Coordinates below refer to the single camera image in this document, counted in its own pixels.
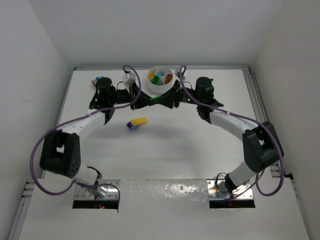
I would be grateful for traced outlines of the green lego plate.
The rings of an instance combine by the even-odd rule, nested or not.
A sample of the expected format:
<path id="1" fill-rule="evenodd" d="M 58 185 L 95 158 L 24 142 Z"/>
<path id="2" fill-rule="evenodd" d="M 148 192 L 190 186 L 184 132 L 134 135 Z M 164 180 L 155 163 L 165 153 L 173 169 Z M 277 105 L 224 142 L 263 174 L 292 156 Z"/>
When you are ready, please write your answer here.
<path id="1" fill-rule="evenodd" d="M 152 97 L 150 100 L 153 101 L 154 103 L 156 103 L 158 101 L 158 99 L 160 99 L 162 96 L 159 95 L 159 96 L 155 96 L 155 97 Z"/>

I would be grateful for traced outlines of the long yellow lego plate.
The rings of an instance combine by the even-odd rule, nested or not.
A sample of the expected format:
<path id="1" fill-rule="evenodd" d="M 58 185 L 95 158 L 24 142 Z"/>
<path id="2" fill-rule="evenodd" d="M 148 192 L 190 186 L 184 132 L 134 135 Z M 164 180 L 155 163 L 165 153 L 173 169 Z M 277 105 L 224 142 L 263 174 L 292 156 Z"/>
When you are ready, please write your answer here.
<path id="1" fill-rule="evenodd" d="M 145 118 L 145 117 L 141 117 L 141 118 L 136 118 L 136 119 L 133 119 L 130 121 L 130 123 L 133 125 L 133 126 L 137 126 L 137 125 L 143 125 L 143 124 L 146 124 L 148 122 L 148 120 Z"/>

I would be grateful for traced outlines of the green lego brick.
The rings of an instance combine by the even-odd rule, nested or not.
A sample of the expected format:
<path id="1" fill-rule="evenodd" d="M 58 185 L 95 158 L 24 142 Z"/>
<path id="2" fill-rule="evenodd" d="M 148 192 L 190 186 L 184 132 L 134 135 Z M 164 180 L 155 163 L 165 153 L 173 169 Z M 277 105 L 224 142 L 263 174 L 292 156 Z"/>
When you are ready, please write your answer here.
<path id="1" fill-rule="evenodd" d="M 152 79 L 152 84 L 154 85 L 160 85 L 161 84 L 161 78 L 159 76 L 154 76 L 154 78 Z"/>

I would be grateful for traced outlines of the orange brown lego piece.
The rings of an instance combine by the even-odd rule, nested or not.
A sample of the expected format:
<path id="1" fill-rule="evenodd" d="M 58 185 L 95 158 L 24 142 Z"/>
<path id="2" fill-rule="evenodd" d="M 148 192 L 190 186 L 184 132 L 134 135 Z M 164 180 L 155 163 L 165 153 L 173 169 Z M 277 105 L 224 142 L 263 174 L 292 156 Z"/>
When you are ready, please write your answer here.
<path id="1" fill-rule="evenodd" d="M 170 73 L 170 74 L 167 74 L 166 77 L 165 77 L 165 81 L 164 81 L 164 84 L 167 85 L 168 83 L 170 83 L 173 79 L 173 75 Z"/>

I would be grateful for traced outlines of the yellow lego brick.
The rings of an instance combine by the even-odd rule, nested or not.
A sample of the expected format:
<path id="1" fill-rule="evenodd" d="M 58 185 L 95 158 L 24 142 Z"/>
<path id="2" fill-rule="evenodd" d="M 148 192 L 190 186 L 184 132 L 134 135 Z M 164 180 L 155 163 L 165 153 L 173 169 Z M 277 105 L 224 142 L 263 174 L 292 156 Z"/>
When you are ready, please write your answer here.
<path id="1" fill-rule="evenodd" d="M 154 72 L 150 72 L 149 74 L 148 74 L 148 78 L 149 79 L 153 79 L 155 77 L 155 73 Z"/>

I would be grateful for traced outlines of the purple yellow green lego cluster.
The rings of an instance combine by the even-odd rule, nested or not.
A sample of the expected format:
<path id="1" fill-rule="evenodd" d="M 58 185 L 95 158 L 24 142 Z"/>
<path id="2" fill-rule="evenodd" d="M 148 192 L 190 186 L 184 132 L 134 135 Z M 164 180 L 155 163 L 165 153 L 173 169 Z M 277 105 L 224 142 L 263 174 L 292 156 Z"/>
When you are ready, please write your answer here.
<path id="1" fill-rule="evenodd" d="M 128 122 L 126 124 L 127 128 L 130 130 L 130 131 L 133 131 L 133 130 L 136 130 L 139 128 L 139 124 L 133 124 L 132 122 Z"/>

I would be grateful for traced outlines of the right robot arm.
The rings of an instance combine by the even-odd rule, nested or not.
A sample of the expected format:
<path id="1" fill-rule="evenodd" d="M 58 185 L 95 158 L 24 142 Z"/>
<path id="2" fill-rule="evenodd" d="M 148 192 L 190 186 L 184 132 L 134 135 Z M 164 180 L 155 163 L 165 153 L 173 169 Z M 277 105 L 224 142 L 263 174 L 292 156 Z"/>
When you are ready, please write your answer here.
<path id="1" fill-rule="evenodd" d="M 195 89 L 186 88 L 177 80 L 170 90 L 153 102 L 171 109 L 180 103 L 194 104 L 202 120 L 222 128 L 242 142 L 244 160 L 216 185 L 220 193 L 232 194 L 284 156 L 274 126 L 268 121 L 259 123 L 227 112 L 223 104 L 214 98 L 213 81 L 208 77 L 198 78 Z"/>

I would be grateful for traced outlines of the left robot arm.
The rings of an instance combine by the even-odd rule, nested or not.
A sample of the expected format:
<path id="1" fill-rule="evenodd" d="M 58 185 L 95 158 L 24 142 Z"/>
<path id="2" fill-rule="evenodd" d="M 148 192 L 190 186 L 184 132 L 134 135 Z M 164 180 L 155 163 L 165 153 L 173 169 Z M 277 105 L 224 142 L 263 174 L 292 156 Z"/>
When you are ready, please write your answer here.
<path id="1" fill-rule="evenodd" d="M 108 77 L 96 80 L 87 114 L 61 123 L 46 133 L 39 161 L 42 170 L 72 179 L 79 185 L 97 184 L 99 171 L 82 163 L 81 141 L 106 125 L 115 110 L 137 109 L 143 99 L 150 100 L 141 90 L 140 78 L 133 72 L 126 73 L 122 83 L 124 89 L 117 89 Z"/>

